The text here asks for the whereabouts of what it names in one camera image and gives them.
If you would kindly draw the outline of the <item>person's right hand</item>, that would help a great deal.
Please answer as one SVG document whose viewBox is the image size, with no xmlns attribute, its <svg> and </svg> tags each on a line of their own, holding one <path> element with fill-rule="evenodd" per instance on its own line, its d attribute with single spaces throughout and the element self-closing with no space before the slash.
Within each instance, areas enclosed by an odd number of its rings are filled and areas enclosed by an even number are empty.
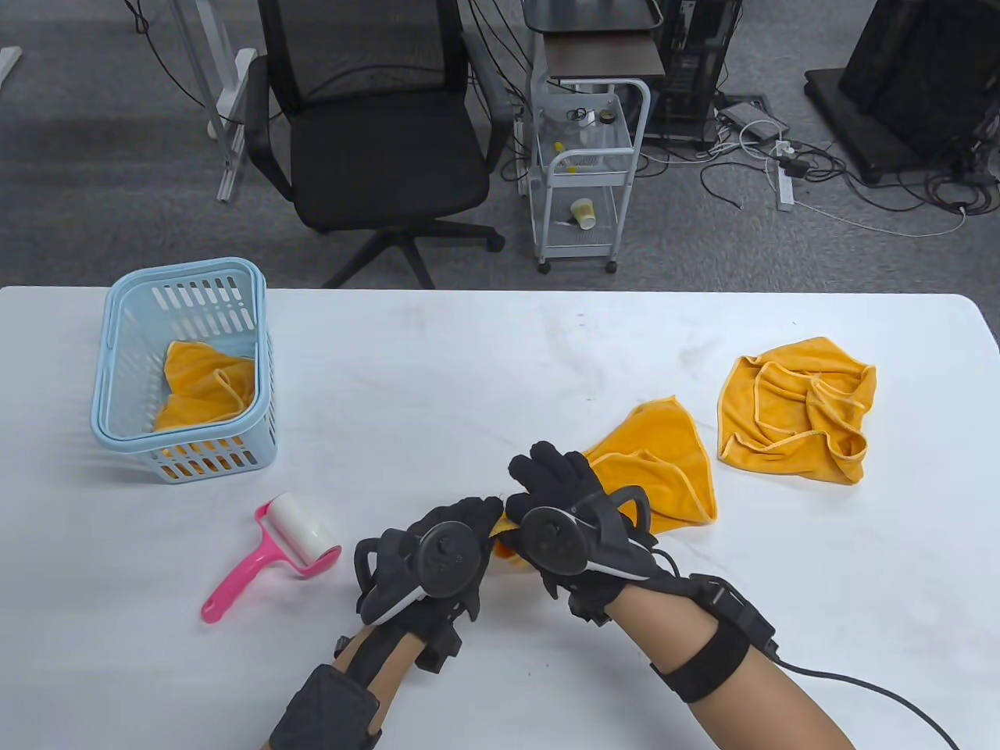
<svg viewBox="0 0 1000 750">
<path fill-rule="evenodd" d="M 516 527 L 500 540 L 540 573 L 551 597 L 569 593 L 573 615 L 601 627 L 626 585 L 660 575 L 641 487 L 608 493 L 581 453 L 561 453 L 547 441 L 512 459 L 509 474 L 523 492 L 506 500 Z"/>
</svg>

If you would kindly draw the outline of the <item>person's left hand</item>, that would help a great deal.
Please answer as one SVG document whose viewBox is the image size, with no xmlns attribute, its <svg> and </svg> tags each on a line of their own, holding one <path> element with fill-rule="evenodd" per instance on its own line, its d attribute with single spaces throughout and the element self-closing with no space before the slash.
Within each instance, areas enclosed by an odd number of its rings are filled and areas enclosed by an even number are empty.
<svg viewBox="0 0 1000 750">
<path fill-rule="evenodd" d="M 495 546 L 491 536 L 504 503 L 498 497 L 464 498 L 439 506 L 407 529 L 386 529 L 359 541 L 353 563 L 362 623 L 419 638 L 416 665 L 438 673 L 458 654 L 454 622 L 476 620 L 480 585 Z"/>
</svg>

